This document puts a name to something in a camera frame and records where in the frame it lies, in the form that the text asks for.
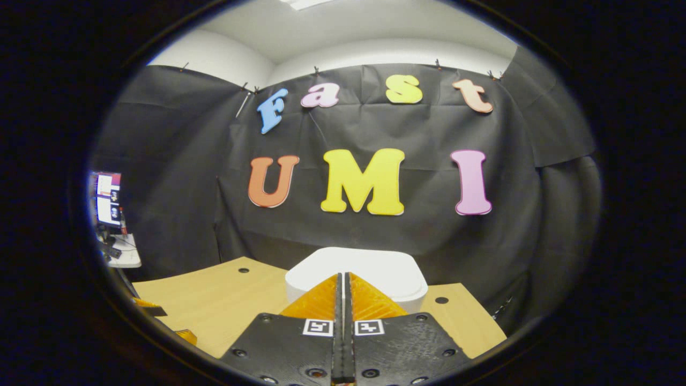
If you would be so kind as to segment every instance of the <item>pink letter i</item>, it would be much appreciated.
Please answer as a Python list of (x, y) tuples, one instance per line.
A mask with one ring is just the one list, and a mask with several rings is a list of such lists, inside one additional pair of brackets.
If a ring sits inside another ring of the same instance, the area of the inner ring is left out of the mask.
[(481, 169), (486, 155), (476, 150), (458, 150), (450, 154), (450, 157), (460, 169), (462, 199), (455, 206), (455, 211), (463, 216), (489, 213), (492, 205), (486, 200), (484, 173)]

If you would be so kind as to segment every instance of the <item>white ceiling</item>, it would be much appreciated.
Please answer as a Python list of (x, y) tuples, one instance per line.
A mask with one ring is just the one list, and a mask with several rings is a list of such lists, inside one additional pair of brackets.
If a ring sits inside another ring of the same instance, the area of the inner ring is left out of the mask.
[(279, 0), (252, 0), (201, 27), (230, 37), (275, 65), (334, 45), (381, 38), (460, 43), (512, 58), (516, 45), (438, 0), (335, 0), (294, 10)]

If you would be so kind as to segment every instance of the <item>black curtain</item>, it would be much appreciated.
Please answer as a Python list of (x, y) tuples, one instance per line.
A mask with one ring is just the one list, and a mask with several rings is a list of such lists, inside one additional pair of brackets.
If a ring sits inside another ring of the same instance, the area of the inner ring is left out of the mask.
[(121, 205), (142, 266), (132, 281), (220, 262), (217, 174), (229, 123), (248, 95), (203, 73), (142, 68), (121, 94), (94, 150), (93, 169), (120, 172)]
[[(385, 81), (394, 74), (419, 80), (418, 104), (388, 101)], [(463, 79), (484, 88), (493, 112), (466, 105), (452, 86)], [(326, 82), (340, 85), (338, 104), (300, 105), (310, 87)], [(282, 88), (288, 90), (282, 120), (263, 135), (257, 107)], [(322, 247), (402, 251), (429, 284), (463, 283), (497, 311), (509, 333), (549, 312), (571, 288), (598, 222), (593, 139), (566, 90), (521, 48), (501, 80), (427, 65), (365, 65), (302, 76), (256, 95), (200, 73), (146, 67), (110, 116), (95, 167), (123, 173), (122, 203), (143, 260), (135, 278), (178, 275), (240, 256), (290, 269)], [(364, 171), (381, 148), (405, 153), (399, 177), (405, 212), (322, 211), (324, 153), (350, 150)], [(466, 149), (486, 155), (493, 210), (483, 216), (455, 211), (460, 175), (450, 154)], [(273, 158), (265, 180), (272, 192), (276, 160), (284, 155), (300, 157), (287, 200), (256, 206), (248, 198), (250, 162)]]

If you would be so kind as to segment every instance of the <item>yellow letter m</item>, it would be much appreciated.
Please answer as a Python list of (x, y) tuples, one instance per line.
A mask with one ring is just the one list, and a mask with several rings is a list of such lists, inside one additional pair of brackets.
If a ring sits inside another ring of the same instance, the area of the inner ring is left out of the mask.
[(405, 211), (398, 193), (400, 163), (405, 153), (398, 149), (381, 149), (369, 161), (364, 173), (359, 169), (350, 150), (331, 150), (324, 154), (329, 164), (329, 187), (327, 199), (322, 201), (325, 212), (345, 212), (342, 190), (348, 196), (350, 206), (359, 212), (369, 192), (374, 190), (372, 201), (367, 205), (371, 214), (398, 216)]

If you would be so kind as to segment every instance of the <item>white foam block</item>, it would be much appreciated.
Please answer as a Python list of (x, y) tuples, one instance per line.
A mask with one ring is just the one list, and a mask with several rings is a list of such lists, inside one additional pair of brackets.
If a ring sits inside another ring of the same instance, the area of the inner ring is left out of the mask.
[(286, 273), (289, 302), (336, 273), (352, 272), (378, 288), (408, 313), (418, 313), (429, 287), (412, 256), (395, 251), (328, 247), (315, 251)]

